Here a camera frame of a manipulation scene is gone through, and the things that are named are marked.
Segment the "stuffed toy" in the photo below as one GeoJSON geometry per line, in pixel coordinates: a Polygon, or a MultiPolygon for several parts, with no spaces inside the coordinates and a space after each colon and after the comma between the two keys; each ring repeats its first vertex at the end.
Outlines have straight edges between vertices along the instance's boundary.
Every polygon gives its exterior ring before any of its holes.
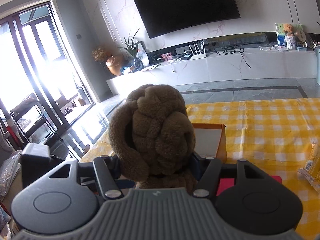
{"type": "Polygon", "coordinates": [[[144,85],[129,94],[109,124],[121,173],[137,188],[185,187],[197,181],[188,169],[196,139],[182,95],[169,85],[144,85]]]}
{"type": "Polygon", "coordinates": [[[296,36],[298,34],[294,32],[294,27],[289,23],[285,23],[285,24],[283,24],[283,30],[285,33],[284,39],[287,42],[287,48],[291,49],[291,50],[295,50],[296,49],[296,36]]]}

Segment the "green plant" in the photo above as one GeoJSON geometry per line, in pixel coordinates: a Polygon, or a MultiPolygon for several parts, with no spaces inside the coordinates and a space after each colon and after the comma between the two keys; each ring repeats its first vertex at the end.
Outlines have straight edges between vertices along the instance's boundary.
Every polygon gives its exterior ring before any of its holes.
{"type": "Polygon", "coordinates": [[[130,37],[130,33],[129,33],[128,41],[126,40],[126,38],[124,38],[124,42],[125,42],[125,44],[127,46],[126,48],[118,47],[120,49],[125,49],[127,52],[130,53],[130,55],[133,58],[138,58],[138,45],[139,45],[140,41],[137,41],[136,43],[134,43],[134,38],[137,35],[139,30],[140,29],[137,30],[137,32],[135,33],[135,35],[132,38],[130,37]]]}

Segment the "electronic device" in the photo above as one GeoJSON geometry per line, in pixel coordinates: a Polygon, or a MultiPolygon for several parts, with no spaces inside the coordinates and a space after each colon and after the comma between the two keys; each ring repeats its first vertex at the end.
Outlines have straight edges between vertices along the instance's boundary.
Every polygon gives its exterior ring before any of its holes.
{"type": "Polygon", "coordinates": [[[181,60],[188,60],[191,58],[191,55],[184,55],[181,60]]]}
{"type": "Polygon", "coordinates": [[[286,46],[275,46],[277,51],[289,51],[286,46]]]}
{"type": "Polygon", "coordinates": [[[124,197],[120,189],[134,183],[119,179],[117,156],[65,160],[12,201],[22,229],[13,240],[302,240],[294,231],[300,199],[249,161],[223,164],[193,153],[186,167],[198,180],[191,195],[184,188],[130,189],[124,197]],[[98,195],[82,177],[95,181],[98,195]],[[217,196],[223,178],[235,185],[217,196]]]}
{"type": "Polygon", "coordinates": [[[204,42],[202,43],[203,53],[201,53],[201,50],[199,49],[198,44],[193,43],[193,46],[194,46],[196,52],[195,52],[195,54],[194,54],[193,51],[192,51],[192,49],[191,49],[191,47],[190,47],[191,52],[192,52],[192,54],[193,54],[193,56],[191,57],[191,60],[207,57],[207,54],[206,54],[206,52],[205,52],[204,42]]]}
{"type": "Polygon", "coordinates": [[[240,18],[235,0],[134,0],[149,38],[204,23],[240,18]]]}
{"type": "Polygon", "coordinates": [[[191,57],[191,60],[205,58],[205,57],[207,57],[207,54],[206,53],[202,53],[202,54],[198,54],[198,55],[193,55],[191,57]]]}

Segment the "marble wall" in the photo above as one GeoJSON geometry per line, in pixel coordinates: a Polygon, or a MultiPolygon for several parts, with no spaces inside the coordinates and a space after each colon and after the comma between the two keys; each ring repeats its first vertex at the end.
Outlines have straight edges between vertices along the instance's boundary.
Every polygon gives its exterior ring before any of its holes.
{"type": "Polygon", "coordinates": [[[223,35],[271,32],[276,22],[303,24],[306,32],[320,33],[316,0],[236,0],[241,19],[190,27],[149,39],[133,0],[83,0],[100,42],[110,48],[123,45],[123,37],[138,28],[137,39],[148,51],[223,35]]]}

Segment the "floor tile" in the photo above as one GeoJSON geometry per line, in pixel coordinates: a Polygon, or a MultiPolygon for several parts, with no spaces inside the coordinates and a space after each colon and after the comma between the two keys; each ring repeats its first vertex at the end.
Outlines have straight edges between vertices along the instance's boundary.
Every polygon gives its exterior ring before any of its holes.
{"type": "Polygon", "coordinates": [[[116,95],[93,106],[61,136],[63,142],[57,141],[51,147],[51,154],[66,158],[71,152],[82,157],[84,147],[87,144],[92,147],[107,130],[107,115],[110,115],[122,100],[120,95],[116,95]]]}
{"type": "Polygon", "coordinates": [[[319,84],[317,83],[315,78],[297,78],[296,79],[299,84],[303,87],[318,87],[319,84]]]}
{"type": "Polygon", "coordinates": [[[303,98],[298,89],[234,91],[233,101],[303,98]]]}
{"type": "Polygon", "coordinates": [[[186,105],[215,103],[215,102],[231,102],[233,91],[195,93],[182,95],[186,105]]]}
{"type": "Polygon", "coordinates": [[[317,87],[302,87],[308,98],[320,98],[320,86],[317,87]]]}
{"type": "Polygon", "coordinates": [[[115,114],[116,110],[117,110],[119,107],[123,106],[124,104],[125,104],[125,100],[124,100],[114,111],[112,111],[110,114],[107,115],[108,122],[111,121],[111,119],[112,119],[113,115],[115,114]]]}
{"type": "Polygon", "coordinates": [[[65,117],[69,123],[72,123],[78,116],[86,111],[91,105],[77,106],[72,108],[72,111],[65,117]]]}
{"type": "Polygon", "coordinates": [[[205,82],[205,83],[197,83],[197,84],[189,84],[189,85],[180,85],[175,86],[178,91],[199,91],[199,90],[208,90],[208,89],[225,89],[225,88],[233,88],[233,80],[229,81],[217,81],[217,82],[205,82]]]}
{"type": "Polygon", "coordinates": [[[299,86],[295,78],[267,78],[267,79],[245,79],[235,80],[235,88],[242,87],[278,87],[299,86]]]}

